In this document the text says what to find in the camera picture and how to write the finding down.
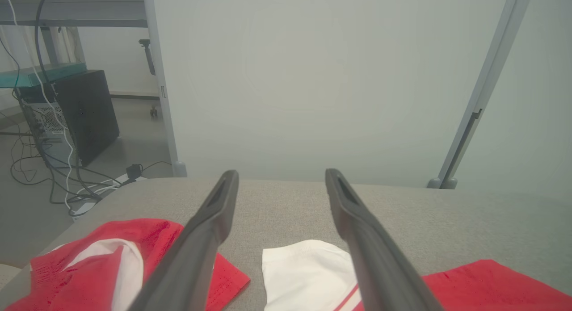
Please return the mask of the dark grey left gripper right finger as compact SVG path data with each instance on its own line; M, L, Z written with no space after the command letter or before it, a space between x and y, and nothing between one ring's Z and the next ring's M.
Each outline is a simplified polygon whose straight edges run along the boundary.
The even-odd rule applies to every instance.
M443 308L390 234L337 169L325 171L333 221L347 243L366 311Z

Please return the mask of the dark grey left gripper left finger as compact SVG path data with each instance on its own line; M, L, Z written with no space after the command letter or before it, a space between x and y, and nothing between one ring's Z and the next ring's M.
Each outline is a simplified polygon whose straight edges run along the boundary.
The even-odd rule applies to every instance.
M131 311L204 311L219 246L231 232L239 173L225 171L130 306Z

